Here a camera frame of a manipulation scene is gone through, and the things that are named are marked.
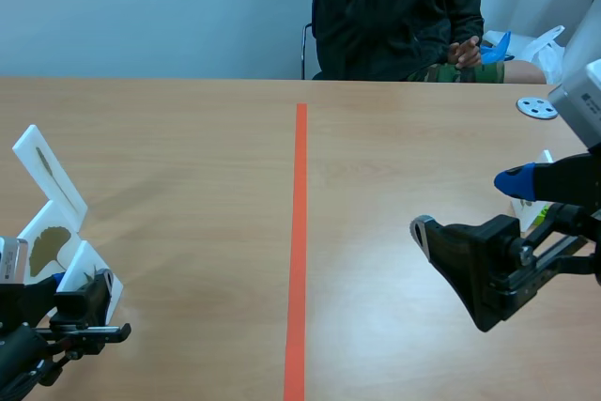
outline camouflage pants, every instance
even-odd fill
[[[505,63],[492,63],[477,68],[457,69],[454,65],[432,65],[412,73],[406,82],[435,82],[440,84],[502,84]]]

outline screw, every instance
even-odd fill
[[[532,262],[532,248],[530,246],[522,246],[519,251],[519,263],[522,267],[530,265]]]

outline blue object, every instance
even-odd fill
[[[63,280],[64,276],[65,276],[64,272],[58,272],[57,274],[53,274],[54,281],[56,282],[56,286],[60,285],[60,282]]]
[[[497,47],[481,46],[480,52],[482,54],[482,64],[489,65],[498,61],[505,61],[507,50],[509,49],[509,42],[511,41],[511,32],[507,32]]]
[[[525,201],[536,201],[534,193],[534,169],[536,163],[510,169],[495,177],[495,187],[500,192]]]

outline hand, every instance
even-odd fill
[[[454,42],[449,46],[448,60],[455,65],[457,69],[475,68],[482,65],[482,56],[480,54],[480,39],[471,37],[463,44]]]

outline white stand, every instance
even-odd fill
[[[570,39],[563,58],[563,79],[601,58],[601,0],[591,8]]]

